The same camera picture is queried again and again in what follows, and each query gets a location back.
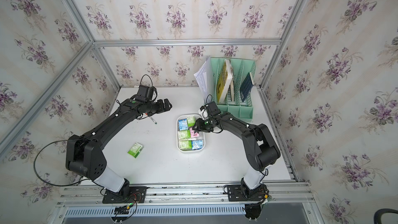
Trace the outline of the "green tissue pack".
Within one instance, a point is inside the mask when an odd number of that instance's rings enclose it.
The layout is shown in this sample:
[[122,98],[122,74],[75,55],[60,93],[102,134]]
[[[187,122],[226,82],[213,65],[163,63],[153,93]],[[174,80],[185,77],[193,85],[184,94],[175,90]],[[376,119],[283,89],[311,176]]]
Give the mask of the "green tissue pack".
[[177,132],[178,140],[188,140],[191,138],[191,132],[190,130],[182,130]]
[[195,125],[195,122],[196,122],[196,117],[195,116],[191,115],[191,116],[187,117],[187,125],[188,125],[189,128],[193,127]]
[[182,140],[178,142],[178,147],[182,151],[192,150],[192,141],[191,140]]
[[144,146],[142,144],[136,142],[133,144],[133,146],[129,149],[129,151],[127,153],[129,155],[131,155],[133,158],[137,158],[143,149],[144,149]]

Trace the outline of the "pink tissue pack bottom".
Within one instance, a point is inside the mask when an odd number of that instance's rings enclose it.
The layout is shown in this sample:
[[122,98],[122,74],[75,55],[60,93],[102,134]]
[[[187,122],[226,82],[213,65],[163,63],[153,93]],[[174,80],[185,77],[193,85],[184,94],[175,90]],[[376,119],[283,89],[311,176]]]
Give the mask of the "pink tissue pack bottom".
[[198,138],[200,138],[199,131],[196,131],[196,130],[193,130],[192,128],[190,128],[190,139],[197,140]]

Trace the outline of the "blue tissue pack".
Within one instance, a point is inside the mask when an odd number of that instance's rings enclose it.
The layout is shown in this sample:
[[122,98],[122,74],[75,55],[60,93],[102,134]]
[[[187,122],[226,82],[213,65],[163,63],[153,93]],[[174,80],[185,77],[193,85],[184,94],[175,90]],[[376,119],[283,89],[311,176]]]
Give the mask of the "blue tissue pack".
[[204,147],[203,140],[194,140],[191,142],[191,144],[192,144],[192,150],[201,150]]
[[188,121],[187,121],[187,119],[185,118],[185,119],[179,119],[178,120],[178,130],[179,131],[185,131],[185,130],[188,130],[189,129],[189,127],[188,127]]

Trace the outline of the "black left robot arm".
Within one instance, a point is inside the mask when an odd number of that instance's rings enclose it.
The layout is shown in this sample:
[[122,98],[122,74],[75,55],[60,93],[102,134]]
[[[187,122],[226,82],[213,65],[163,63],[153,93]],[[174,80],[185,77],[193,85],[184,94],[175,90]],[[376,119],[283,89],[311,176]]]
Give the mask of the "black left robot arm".
[[127,198],[130,182],[107,165],[103,149],[130,122],[172,109],[168,99],[158,100],[157,95],[155,87],[140,85],[135,95],[119,103],[116,111],[98,126],[81,136],[71,136],[66,146],[66,169],[86,177],[118,197]]

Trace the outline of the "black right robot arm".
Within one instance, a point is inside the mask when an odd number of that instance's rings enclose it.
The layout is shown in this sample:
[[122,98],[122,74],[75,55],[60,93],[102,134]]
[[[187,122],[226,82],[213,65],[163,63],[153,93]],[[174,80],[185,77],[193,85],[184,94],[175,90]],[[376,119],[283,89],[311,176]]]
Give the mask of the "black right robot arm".
[[220,132],[230,132],[242,140],[251,168],[243,177],[241,185],[248,190],[258,189],[266,176],[266,169],[281,157],[269,128],[265,124],[249,124],[229,112],[223,112],[214,101],[201,106],[200,115],[193,130],[214,133],[214,129],[218,128]]

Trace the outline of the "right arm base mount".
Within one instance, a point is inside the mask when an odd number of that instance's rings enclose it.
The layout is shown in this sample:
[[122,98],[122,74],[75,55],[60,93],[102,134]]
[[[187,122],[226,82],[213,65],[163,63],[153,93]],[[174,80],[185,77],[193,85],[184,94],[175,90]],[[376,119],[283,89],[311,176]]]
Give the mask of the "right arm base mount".
[[246,185],[225,185],[223,192],[229,202],[264,202],[269,198],[269,190],[265,184],[260,184],[255,189],[249,189]]

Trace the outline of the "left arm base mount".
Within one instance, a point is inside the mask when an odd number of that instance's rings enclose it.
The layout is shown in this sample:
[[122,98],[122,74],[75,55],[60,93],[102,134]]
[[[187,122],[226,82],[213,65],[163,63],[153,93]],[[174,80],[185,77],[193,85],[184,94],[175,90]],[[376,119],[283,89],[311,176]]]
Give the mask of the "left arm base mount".
[[144,203],[147,187],[145,186],[131,186],[130,182],[125,179],[125,182],[119,192],[106,190],[102,199],[103,204],[116,203]]

